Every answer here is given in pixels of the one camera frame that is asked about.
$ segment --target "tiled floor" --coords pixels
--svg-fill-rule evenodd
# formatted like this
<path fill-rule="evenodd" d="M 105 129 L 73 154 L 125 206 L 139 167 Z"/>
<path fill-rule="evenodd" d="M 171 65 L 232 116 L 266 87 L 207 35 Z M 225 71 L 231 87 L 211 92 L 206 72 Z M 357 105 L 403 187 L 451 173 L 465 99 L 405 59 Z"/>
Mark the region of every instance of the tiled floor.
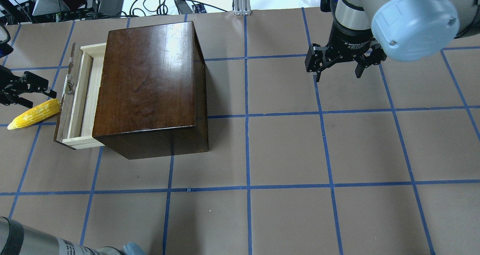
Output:
<path fill-rule="evenodd" d="M 73 42 L 184 20 L 207 60 L 211 151 L 74 151 L 53 142 L 55 117 L 10 131 L 23 108 L 3 107 L 0 215 L 153 255 L 478 254 L 480 36 L 361 79 L 338 64 L 316 84 L 305 52 L 332 22 L 317 9 L 76 21 L 10 26 L 3 65 L 61 91 Z"/>

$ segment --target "corn cob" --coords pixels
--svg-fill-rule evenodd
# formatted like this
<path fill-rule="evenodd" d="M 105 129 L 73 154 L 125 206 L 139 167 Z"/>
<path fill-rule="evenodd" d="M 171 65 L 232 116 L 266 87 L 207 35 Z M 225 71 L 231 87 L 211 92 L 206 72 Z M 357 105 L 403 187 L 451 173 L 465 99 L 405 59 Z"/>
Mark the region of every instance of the corn cob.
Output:
<path fill-rule="evenodd" d="M 14 130 L 28 127 L 29 125 L 33 125 L 41 120 L 57 114 L 59 110 L 60 101 L 56 98 L 50 99 L 15 117 L 12 123 L 8 125 L 7 129 Z"/>

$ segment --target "brown wooden drawer box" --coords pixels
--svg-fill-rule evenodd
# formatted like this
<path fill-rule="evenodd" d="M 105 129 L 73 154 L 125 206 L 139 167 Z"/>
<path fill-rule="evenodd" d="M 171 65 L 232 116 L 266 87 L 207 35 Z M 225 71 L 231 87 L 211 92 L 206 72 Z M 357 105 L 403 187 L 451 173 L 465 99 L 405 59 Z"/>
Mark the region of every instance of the brown wooden drawer box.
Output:
<path fill-rule="evenodd" d="M 205 64 L 193 22 L 114 30 L 75 46 L 55 131 L 128 159 L 209 150 Z"/>

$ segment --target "wooden box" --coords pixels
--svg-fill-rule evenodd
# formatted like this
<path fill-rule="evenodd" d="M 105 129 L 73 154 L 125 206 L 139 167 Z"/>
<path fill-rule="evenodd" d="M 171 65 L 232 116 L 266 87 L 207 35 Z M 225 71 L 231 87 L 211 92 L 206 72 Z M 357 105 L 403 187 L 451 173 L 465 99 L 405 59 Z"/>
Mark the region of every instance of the wooden box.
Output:
<path fill-rule="evenodd" d="M 74 45 L 55 141 L 128 159 L 209 150 L 205 65 L 193 22 L 114 30 Z"/>

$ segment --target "box top surface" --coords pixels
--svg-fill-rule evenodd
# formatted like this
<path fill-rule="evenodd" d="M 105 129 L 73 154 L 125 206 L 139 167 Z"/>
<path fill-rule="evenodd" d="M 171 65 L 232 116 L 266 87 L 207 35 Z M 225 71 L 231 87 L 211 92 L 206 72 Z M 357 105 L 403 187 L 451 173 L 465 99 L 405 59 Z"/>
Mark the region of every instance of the box top surface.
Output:
<path fill-rule="evenodd" d="M 93 137 L 195 125 L 192 22 L 108 33 Z"/>

